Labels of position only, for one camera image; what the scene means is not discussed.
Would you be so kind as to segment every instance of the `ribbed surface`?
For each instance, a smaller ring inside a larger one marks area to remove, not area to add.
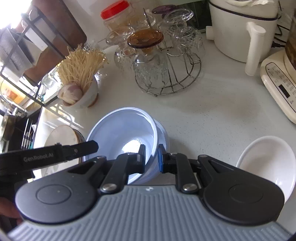
[[[42,226],[24,222],[9,237],[15,241],[284,241],[289,237],[272,222],[241,227],[211,215],[197,196],[174,186],[126,186],[119,194],[103,196],[78,221]]]

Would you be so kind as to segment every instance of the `light blue bowl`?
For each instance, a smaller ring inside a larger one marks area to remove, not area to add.
[[[153,118],[145,111],[124,107],[104,116],[91,130],[87,141],[94,140],[99,149],[88,155],[85,160],[96,156],[106,156],[107,160],[116,159],[118,155],[137,153],[141,144],[146,146],[146,166],[148,170],[157,154],[158,133]],[[143,174],[132,174],[128,184],[138,180]]]

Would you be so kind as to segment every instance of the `black metal rack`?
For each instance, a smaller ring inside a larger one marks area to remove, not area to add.
[[[74,50],[74,47],[65,39],[65,37],[55,28],[55,26],[49,21],[49,19],[43,14],[43,12],[38,9],[37,7],[34,6],[34,8],[37,10],[38,12],[38,17],[35,18],[33,21],[31,21],[28,17],[28,14],[21,14],[22,19],[28,24],[28,26],[26,27],[26,29],[21,33],[21,35],[18,37],[16,43],[13,45],[11,51],[9,52],[9,54],[7,55],[7,58],[3,61],[3,66],[2,69],[0,70],[0,76],[5,79],[7,82],[9,82],[12,86],[14,86],[15,88],[17,88],[20,92],[22,92],[24,95],[26,95],[28,98],[30,98],[31,100],[35,101],[36,103],[38,103],[39,105],[46,107],[47,105],[49,105],[50,103],[52,103],[54,100],[57,99],[57,96],[54,96],[53,98],[51,98],[49,101],[45,102],[43,101],[40,97],[38,97],[38,93],[40,90],[40,87],[42,86],[41,80],[38,82],[38,84],[36,84],[37,86],[37,91],[33,94],[30,95],[29,93],[25,92],[22,88],[20,88],[19,86],[17,86],[13,81],[9,80],[8,77],[3,75],[3,70],[4,68],[7,66],[11,56],[13,55],[14,51],[16,50],[18,44],[20,43],[20,41],[23,39],[23,37],[25,36],[26,32],[31,28],[46,44],[49,48],[51,48],[58,56],[60,56],[62,59],[65,58],[65,56],[44,36],[44,34],[35,26],[35,23],[40,20],[43,19],[45,21],[45,23],[49,26],[49,28],[52,30],[52,32],[56,35],[59,36],[62,41],[69,46],[70,50]],[[29,79],[28,76],[26,76],[25,74],[23,75],[23,77],[25,79]]]

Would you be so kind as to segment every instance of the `white countertop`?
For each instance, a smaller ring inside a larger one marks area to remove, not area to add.
[[[245,64],[222,54],[212,41],[206,40],[205,48],[199,78],[184,91],[158,97],[143,93],[132,76],[124,77],[113,61],[115,48],[107,49],[110,64],[103,69],[107,75],[101,81],[97,103],[79,111],[59,105],[58,116],[43,108],[34,148],[42,147],[49,133],[62,124],[70,124],[87,138],[104,115],[133,106],[147,111],[164,126],[170,137],[170,152],[180,152],[188,158],[208,154],[235,166],[248,144],[266,135],[284,139],[296,153],[296,125],[277,106],[259,71],[256,76],[247,76]],[[173,175],[162,174],[150,184],[174,182]],[[278,219],[293,233],[295,207],[294,191]]]

